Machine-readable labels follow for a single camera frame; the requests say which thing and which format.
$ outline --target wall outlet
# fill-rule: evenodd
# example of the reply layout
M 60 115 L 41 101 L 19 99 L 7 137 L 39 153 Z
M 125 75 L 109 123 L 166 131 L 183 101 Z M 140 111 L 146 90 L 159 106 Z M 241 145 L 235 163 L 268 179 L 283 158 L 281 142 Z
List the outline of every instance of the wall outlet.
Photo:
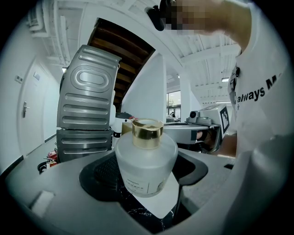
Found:
M 20 84 L 23 83 L 23 78 L 21 78 L 19 76 L 15 76 L 14 80 L 17 81 Z

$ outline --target white paper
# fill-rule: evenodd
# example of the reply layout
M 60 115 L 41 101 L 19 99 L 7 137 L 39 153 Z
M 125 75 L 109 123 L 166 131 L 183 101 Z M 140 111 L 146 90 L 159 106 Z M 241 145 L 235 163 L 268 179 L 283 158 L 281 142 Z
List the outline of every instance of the white paper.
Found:
M 133 196 L 154 216 L 164 218 L 176 205 L 178 194 L 179 184 L 171 173 L 164 188 L 157 195 L 148 198 Z
M 32 212 L 38 215 L 39 217 L 43 218 L 53 198 L 54 198 L 53 193 L 42 191 L 31 208 Z

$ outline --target white door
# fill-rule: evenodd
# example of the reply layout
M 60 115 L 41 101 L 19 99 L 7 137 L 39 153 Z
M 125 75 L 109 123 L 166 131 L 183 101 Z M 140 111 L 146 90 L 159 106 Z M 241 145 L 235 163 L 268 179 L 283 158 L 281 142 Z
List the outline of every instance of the white door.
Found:
M 44 143 L 43 108 L 47 83 L 46 72 L 34 61 L 23 82 L 19 105 L 19 141 L 25 156 Z

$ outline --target door handle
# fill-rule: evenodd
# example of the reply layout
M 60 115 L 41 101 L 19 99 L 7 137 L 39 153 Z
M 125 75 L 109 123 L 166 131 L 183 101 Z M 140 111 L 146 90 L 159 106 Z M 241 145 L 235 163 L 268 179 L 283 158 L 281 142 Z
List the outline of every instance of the door handle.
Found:
M 27 107 L 27 102 L 25 101 L 25 102 L 23 103 L 23 117 L 24 117 L 24 118 L 26 117 L 27 109 L 29 109 L 29 107 Z

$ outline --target silver curved panel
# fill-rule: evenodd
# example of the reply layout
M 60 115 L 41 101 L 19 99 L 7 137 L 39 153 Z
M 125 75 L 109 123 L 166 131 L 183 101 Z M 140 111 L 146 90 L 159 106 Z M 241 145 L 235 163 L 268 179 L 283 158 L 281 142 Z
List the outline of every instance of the silver curved panel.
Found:
M 57 130 L 57 149 L 60 162 L 111 150 L 112 130 Z
M 62 81 L 57 127 L 109 129 L 111 97 L 120 60 L 92 46 L 80 47 Z

